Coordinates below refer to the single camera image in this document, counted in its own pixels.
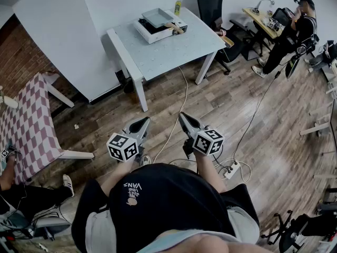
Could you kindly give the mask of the person's torso black shirt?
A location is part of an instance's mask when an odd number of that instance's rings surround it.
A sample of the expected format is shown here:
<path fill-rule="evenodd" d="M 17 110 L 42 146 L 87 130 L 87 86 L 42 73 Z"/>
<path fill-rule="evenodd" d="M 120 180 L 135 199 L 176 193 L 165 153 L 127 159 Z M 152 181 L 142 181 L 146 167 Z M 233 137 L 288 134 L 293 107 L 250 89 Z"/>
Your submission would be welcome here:
<path fill-rule="evenodd" d="M 194 234 L 255 244 L 260 224 L 246 185 L 220 193 L 191 170 L 150 164 L 109 194 L 89 180 L 72 223 L 81 253 L 156 253 Z"/>

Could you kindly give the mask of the white portable induction cooktop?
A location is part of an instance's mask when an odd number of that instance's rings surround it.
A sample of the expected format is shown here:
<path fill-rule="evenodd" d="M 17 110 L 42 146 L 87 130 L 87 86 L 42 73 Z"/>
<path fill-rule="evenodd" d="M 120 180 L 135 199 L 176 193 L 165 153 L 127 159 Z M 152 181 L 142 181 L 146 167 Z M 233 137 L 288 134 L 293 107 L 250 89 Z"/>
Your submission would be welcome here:
<path fill-rule="evenodd" d="M 170 36 L 183 34 L 187 31 L 187 24 L 179 18 L 175 18 L 173 22 L 160 26 L 159 28 L 155 28 L 144 18 L 134 21 L 133 25 L 149 44 Z"/>

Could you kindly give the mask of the person's right forearm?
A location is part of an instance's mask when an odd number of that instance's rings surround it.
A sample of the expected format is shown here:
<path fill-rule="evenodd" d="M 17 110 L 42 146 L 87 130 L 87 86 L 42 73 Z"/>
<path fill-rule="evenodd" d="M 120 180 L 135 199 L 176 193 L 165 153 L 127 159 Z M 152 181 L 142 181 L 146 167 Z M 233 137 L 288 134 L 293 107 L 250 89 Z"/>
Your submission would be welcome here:
<path fill-rule="evenodd" d="M 197 150 L 194 150 L 193 153 L 195 155 L 195 161 L 200 176 L 205 179 L 217 192 L 226 192 L 227 188 L 215 169 L 212 160 Z"/>

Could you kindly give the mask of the square grey frying pan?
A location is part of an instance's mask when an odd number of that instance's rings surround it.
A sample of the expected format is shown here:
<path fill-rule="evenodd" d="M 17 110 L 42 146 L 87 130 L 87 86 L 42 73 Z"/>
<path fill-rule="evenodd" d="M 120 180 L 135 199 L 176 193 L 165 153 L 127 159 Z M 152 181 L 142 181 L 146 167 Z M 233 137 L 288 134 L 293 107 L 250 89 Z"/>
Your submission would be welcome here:
<path fill-rule="evenodd" d="M 184 31 L 173 24 L 174 18 L 168 14 L 167 12 L 163 11 L 160 8 L 152 9 L 145 13 L 142 13 L 143 18 L 149 22 L 154 28 L 159 28 L 162 26 L 172 28 L 173 30 L 177 31 L 179 34 L 183 34 Z"/>

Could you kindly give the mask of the checkered cloth table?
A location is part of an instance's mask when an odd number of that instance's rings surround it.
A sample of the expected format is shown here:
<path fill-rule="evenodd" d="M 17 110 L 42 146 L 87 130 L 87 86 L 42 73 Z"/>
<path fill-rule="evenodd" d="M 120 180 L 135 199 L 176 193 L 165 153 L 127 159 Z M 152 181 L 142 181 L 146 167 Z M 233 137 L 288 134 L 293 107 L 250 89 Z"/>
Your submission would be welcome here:
<path fill-rule="evenodd" d="M 49 108 L 49 87 L 40 73 L 35 74 L 19 91 L 18 107 L 8 107 L 0 116 L 0 155 L 10 145 L 19 152 L 16 184 L 28 181 L 57 159 L 94 158 L 92 153 L 61 148 Z"/>

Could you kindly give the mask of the person's left forearm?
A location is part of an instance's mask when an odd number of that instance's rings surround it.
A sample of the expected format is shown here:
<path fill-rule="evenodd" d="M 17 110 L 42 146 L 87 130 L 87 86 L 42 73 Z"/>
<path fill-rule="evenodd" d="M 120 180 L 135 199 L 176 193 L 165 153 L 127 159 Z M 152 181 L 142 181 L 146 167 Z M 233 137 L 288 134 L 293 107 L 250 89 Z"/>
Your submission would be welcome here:
<path fill-rule="evenodd" d="M 132 166 L 135 164 L 136 162 L 134 159 L 119 163 L 115 170 L 110 173 L 107 179 L 101 184 L 101 189 L 107 197 L 110 195 L 110 191 L 116 184 L 130 173 Z"/>

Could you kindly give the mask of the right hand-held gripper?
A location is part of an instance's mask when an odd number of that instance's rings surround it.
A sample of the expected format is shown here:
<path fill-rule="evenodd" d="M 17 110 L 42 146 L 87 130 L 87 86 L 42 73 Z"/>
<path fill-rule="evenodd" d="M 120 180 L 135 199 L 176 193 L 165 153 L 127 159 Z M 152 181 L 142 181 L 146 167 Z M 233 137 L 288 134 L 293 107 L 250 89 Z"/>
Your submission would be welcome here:
<path fill-rule="evenodd" d="M 223 145 L 224 136 L 216 129 L 211 129 L 200 119 L 196 119 L 185 112 L 179 113 L 179 122 L 187 135 L 183 150 L 187 158 L 195 151 L 205 156 L 218 153 Z"/>

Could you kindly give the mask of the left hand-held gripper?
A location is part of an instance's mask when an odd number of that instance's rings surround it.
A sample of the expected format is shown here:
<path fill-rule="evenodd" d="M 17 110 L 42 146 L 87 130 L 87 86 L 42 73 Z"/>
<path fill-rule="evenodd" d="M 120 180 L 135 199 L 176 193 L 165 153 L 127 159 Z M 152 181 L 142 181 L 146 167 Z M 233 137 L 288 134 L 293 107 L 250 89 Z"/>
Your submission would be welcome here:
<path fill-rule="evenodd" d="M 135 119 L 124 127 L 123 133 L 113 133 L 106 143 L 110 157 L 120 162 L 135 157 L 140 162 L 144 151 L 142 143 L 147 137 L 150 122 L 149 117 Z"/>

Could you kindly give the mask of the white square table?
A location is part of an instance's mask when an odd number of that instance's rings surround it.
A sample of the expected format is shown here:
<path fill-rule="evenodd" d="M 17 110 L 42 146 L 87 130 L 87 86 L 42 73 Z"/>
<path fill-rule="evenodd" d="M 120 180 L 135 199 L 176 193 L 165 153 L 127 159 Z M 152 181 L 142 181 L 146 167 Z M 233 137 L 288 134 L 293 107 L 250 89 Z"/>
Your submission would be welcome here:
<path fill-rule="evenodd" d="M 152 44 L 144 39 L 132 22 L 107 31 L 121 59 L 123 72 L 133 81 L 144 112 L 148 110 L 142 84 L 144 80 L 149 81 L 185 63 L 205 57 L 195 79 L 195 83 L 200 84 L 216 53 L 226 47 L 225 42 L 186 7 L 181 9 L 180 19 L 187 24 L 186 33 Z"/>

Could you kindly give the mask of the black office chair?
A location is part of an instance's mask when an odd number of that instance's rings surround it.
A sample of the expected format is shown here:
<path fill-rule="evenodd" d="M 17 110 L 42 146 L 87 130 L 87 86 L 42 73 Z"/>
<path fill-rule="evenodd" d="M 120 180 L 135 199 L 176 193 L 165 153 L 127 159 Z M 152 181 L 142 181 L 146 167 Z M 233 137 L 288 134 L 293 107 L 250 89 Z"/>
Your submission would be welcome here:
<path fill-rule="evenodd" d="M 223 0 L 197 0 L 200 19 L 211 28 L 212 31 L 226 30 L 222 27 L 222 3 Z M 244 48 L 244 43 L 234 33 L 241 30 L 248 32 L 247 28 L 235 20 L 230 20 L 232 27 L 226 30 L 226 37 L 234 42 L 231 48 L 219 50 L 215 55 L 215 60 L 225 68 L 225 75 L 229 75 L 230 68 L 228 63 L 233 62 Z"/>

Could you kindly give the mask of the black swivel chair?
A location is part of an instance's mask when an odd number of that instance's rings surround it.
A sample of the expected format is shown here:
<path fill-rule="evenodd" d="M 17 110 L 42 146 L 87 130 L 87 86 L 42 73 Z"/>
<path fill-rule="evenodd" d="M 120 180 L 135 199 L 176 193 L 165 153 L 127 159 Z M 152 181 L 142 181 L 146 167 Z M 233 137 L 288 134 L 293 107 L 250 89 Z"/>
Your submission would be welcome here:
<path fill-rule="evenodd" d="M 297 253 L 302 246 L 296 240 L 299 236 L 310 237 L 331 236 L 337 230 L 337 213 L 329 212 L 316 217 L 309 217 L 306 214 L 298 216 L 296 219 L 292 218 L 292 210 L 288 210 L 288 217 L 283 220 L 279 213 L 273 215 L 278 218 L 279 228 L 268 235 L 261 235 L 262 239 L 267 240 L 268 245 L 279 243 L 280 253 L 286 253 L 290 248 L 292 253 Z"/>

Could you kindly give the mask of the white power strip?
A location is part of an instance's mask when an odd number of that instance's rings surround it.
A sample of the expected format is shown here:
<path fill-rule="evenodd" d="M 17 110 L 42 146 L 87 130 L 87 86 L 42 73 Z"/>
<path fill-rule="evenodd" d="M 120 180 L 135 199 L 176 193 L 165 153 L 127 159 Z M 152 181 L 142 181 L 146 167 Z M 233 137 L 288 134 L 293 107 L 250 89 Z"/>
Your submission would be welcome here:
<path fill-rule="evenodd" d="M 234 161 L 229 167 L 226 167 L 226 171 L 224 173 L 224 177 L 226 179 L 231 179 L 233 175 L 240 169 L 241 165 Z"/>

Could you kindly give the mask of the grey chair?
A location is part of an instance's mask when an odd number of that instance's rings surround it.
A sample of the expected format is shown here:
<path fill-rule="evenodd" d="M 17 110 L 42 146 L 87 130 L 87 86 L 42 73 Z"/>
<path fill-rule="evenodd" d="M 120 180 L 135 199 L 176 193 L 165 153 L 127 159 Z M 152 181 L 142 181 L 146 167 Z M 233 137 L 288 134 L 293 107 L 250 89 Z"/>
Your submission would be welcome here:
<path fill-rule="evenodd" d="M 20 211 L 0 215 L 0 235 L 11 239 L 44 238 L 55 240 L 55 235 L 68 229 L 71 224 L 57 212 L 42 213 L 27 220 Z"/>

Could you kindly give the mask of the yellow wooden desk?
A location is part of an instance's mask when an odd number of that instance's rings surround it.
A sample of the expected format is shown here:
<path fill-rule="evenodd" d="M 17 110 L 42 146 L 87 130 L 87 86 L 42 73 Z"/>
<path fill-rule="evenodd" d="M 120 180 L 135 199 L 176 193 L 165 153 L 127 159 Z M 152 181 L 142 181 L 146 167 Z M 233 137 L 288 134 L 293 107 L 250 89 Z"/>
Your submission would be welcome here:
<path fill-rule="evenodd" d="M 263 23 L 263 20 L 266 18 L 269 18 L 267 13 L 260 11 L 260 14 L 257 15 L 254 12 L 252 12 L 251 8 L 243 8 L 242 11 L 247 14 L 252 20 L 254 20 L 256 23 L 258 23 L 259 27 L 272 39 L 275 39 L 279 37 L 282 34 L 282 29 L 279 29 L 278 31 L 274 31 L 270 27 L 266 26 Z"/>

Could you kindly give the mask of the white wooden frame furniture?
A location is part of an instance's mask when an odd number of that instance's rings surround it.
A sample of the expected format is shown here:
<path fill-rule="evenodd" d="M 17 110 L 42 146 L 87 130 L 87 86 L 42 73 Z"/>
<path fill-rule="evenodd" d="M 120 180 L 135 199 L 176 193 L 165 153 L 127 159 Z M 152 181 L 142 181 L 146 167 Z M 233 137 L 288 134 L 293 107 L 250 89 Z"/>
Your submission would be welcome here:
<path fill-rule="evenodd" d="M 327 113 L 316 119 L 314 127 L 302 130 L 300 132 L 300 136 L 310 133 L 319 134 L 324 132 L 332 134 L 334 141 L 333 150 L 320 152 L 320 155 L 324 156 L 327 154 L 333 154 L 336 159 L 336 167 L 332 174 L 315 174 L 313 177 L 319 179 L 337 179 L 337 81 L 328 82 L 328 90 L 325 94 L 331 96 L 332 101 L 313 111 L 310 111 L 309 115 L 314 116 L 316 114 L 322 114 L 323 111 L 327 111 Z"/>

